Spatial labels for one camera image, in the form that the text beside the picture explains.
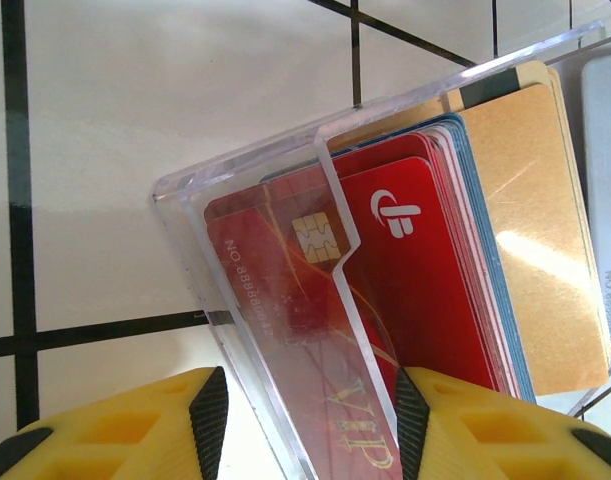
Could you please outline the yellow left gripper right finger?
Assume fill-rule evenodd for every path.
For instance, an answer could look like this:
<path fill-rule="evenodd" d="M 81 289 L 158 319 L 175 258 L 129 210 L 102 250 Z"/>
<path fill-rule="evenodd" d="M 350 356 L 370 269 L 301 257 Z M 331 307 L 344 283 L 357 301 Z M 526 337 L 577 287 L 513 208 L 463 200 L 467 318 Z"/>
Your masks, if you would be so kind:
<path fill-rule="evenodd" d="M 611 436 L 578 418 L 424 368 L 397 373 L 405 479 L 611 479 Z"/>

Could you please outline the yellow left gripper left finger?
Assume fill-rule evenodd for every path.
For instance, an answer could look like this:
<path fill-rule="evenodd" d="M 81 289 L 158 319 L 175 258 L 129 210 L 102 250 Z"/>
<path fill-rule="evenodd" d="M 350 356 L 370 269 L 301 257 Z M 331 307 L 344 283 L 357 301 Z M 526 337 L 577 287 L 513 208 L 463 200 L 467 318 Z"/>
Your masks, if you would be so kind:
<path fill-rule="evenodd" d="M 0 443 L 0 479 L 215 479 L 229 410 L 202 367 L 33 422 Z"/>

